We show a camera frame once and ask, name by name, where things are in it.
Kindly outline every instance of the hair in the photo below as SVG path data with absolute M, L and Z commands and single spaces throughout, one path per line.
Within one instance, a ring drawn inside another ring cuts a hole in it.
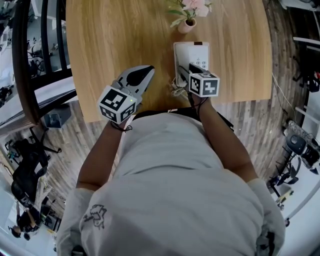
M 23 237 L 24 237 L 24 239 L 27 240 L 27 241 L 30 240 L 30 235 L 27 234 L 27 233 L 24 233 Z
M 289 218 L 285 219 L 284 224 L 285 224 L 285 227 L 286 227 L 286 228 L 289 227 L 289 225 L 290 225 L 290 220 L 289 220 Z
M 13 228 L 11 228 L 11 233 L 15 238 L 20 238 L 21 237 L 21 233 L 18 234 Z

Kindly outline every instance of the printed graphic on shirt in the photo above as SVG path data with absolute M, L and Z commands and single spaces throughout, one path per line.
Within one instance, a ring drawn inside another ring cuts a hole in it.
M 90 216 L 88 214 L 83 216 L 84 222 L 89 222 L 93 220 L 93 225 L 100 228 L 105 228 L 105 214 L 107 209 L 101 204 L 95 204 L 90 210 Z

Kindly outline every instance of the black strap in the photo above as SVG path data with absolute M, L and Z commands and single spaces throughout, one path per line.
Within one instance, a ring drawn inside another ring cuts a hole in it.
M 110 121 L 110 122 L 111 122 L 111 126 L 112 126 L 114 129 L 117 129 L 117 130 L 119 130 L 119 131 L 121 131 L 121 132 L 125 132 L 125 133 L 126 133 L 126 132 L 132 130 L 132 126 L 131 126 L 131 125 L 128 125 L 126 129 L 122 129 L 117 123 L 112 122 L 112 121 Z

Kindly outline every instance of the flower pot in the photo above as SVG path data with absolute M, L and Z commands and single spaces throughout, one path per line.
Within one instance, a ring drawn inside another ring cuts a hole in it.
M 197 21 L 192 18 L 192 25 L 187 23 L 187 20 L 183 20 L 180 22 L 180 24 L 178 25 L 178 31 L 181 34 L 187 34 L 189 33 L 196 25 L 197 25 Z

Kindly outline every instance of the bracelet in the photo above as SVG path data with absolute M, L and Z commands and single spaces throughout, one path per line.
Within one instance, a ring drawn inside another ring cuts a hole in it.
M 192 93 L 191 93 L 191 92 L 188 93 L 188 98 L 189 98 L 190 105 L 191 105 L 191 107 L 192 107 L 193 109 L 195 109 L 196 107 L 198 107 L 197 115 L 198 115 L 198 117 L 200 117 L 200 108 L 201 108 L 202 104 L 205 103 L 206 100 L 209 99 L 209 98 L 208 98 L 208 97 L 205 98 L 205 100 L 201 101 L 198 105 L 195 105 L 195 101 L 194 101 L 194 99 L 192 98 Z
M 111 126 L 114 128 L 114 129 L 116 129 L 116 130 L 118 130 L 118 131 L 120 131 L 120 132 L 128 132 L 128 131 L 130 131 L 130 130 L 132 130 L 132 126 L 131 125 L 128 125 L 127 127 L 126 127 L 126 129 L 122 129 L 117 123 L 115 123 L 115 122 L 113 122 L 113 121 L 110 121 L 111 122 Z

